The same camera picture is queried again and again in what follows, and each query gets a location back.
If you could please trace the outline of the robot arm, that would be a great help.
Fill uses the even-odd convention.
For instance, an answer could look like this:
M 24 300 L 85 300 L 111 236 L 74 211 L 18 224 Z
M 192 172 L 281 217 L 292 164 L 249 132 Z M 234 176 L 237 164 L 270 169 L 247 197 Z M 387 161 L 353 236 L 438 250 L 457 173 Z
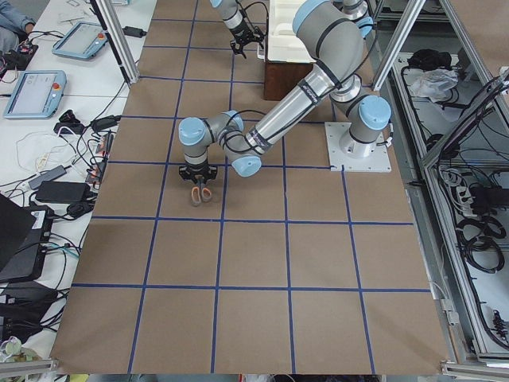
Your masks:
M 264 48 L 265 33 L 250 20 L 240 1 L 210 0 L 210 4 L 233 36 L 230 47 L 235 55 L 246 58 L 244 48 L 251 43 Z
M 311 72 L 249 131 L 243 129 L 237 111 L 182 120 L 178 135 L 185 159 L 179 169 L 183 180 L 204 185 L 216 178 L 216 167 L 208 163 L 208 148 L 214 143 L 239 176 L 255 174 L 262 166 L 261 157 L 326 98 L 350 121 L 339 139 L 340 151 L 354 159 L 375 151 L 391 109 L 383 97 L 369 94 L 356 75 L 365 47 L 359 23 L 330 1 L 306 1 L 292 27 L 315 61 Z

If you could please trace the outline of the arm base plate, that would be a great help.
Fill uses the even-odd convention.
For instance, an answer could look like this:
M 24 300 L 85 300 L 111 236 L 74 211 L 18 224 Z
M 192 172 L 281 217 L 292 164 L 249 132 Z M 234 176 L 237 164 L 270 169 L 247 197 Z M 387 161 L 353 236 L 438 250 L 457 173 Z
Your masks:
M 350 126 L 350 123 L 324 124 L 330 170 L 356 173 L 391 172 L 383 133 L 379 133 L 375 142 L 359 143 L 351 137 Z

